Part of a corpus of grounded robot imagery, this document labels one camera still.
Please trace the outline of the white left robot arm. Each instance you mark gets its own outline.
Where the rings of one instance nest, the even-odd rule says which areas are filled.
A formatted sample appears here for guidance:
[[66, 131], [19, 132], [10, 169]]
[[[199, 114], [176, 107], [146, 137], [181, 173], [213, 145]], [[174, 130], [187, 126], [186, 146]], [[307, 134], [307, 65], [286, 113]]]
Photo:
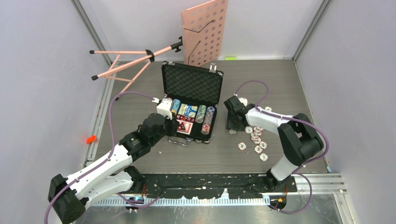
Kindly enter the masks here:
[[150, 152], [163, 137], [176, 135], [179, 125], [176, 118], [152, 113], [91, 165], [67, 177], [54, 176], [45, 215], [53, 209], [63, 224], [70, 224], [103, 198], [127, 190], [140, 192], [143, 177], [131, 164]]

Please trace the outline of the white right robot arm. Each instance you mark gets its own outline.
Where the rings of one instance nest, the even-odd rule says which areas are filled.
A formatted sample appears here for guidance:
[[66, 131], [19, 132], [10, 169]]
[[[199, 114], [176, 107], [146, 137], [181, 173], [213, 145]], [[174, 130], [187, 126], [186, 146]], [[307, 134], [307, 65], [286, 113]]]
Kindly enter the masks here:
[[325, 146], [303, 113], [291, 116], [269, 112], [254, 104], [244, 104], [237, 96], [227, 99], [224, 105], [228, 110], [227, 129], [244, 131], [247, 126], [256, 126], [279, 136], [283, 156], [265, 177], [271, 191], [283, 188], [285, 179]]

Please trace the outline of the black poker set case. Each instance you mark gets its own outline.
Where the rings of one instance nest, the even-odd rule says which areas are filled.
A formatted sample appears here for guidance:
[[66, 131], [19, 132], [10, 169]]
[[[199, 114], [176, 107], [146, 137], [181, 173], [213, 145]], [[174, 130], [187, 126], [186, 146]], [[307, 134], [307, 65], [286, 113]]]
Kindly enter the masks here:
[[181, 63], [163, 61], [161, 65], [163, 89], [166, 97], [180, 100], [182, 104], [191, 106], [205, 105], [213, 107], [214, 113], [210, 122], [209, 132], [202, 133], [205, 122], [191, 123], [191, 131], [177, 131], [175, 137], [208, 144], [210, 142], [223, 84], [224, 72], [216, 69], [216, 64], [210, 68], [202, 68]]

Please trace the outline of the blue playing card deck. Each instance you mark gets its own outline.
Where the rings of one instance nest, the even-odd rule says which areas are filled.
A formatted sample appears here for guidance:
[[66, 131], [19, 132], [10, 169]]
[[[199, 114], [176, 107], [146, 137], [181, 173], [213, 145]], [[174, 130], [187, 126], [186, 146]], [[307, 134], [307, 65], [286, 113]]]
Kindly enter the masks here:
[[178, 110], [178, 115], [182, 115], [186, 118], [195, 118], [198, 112], [198, 106], [181, 104]]

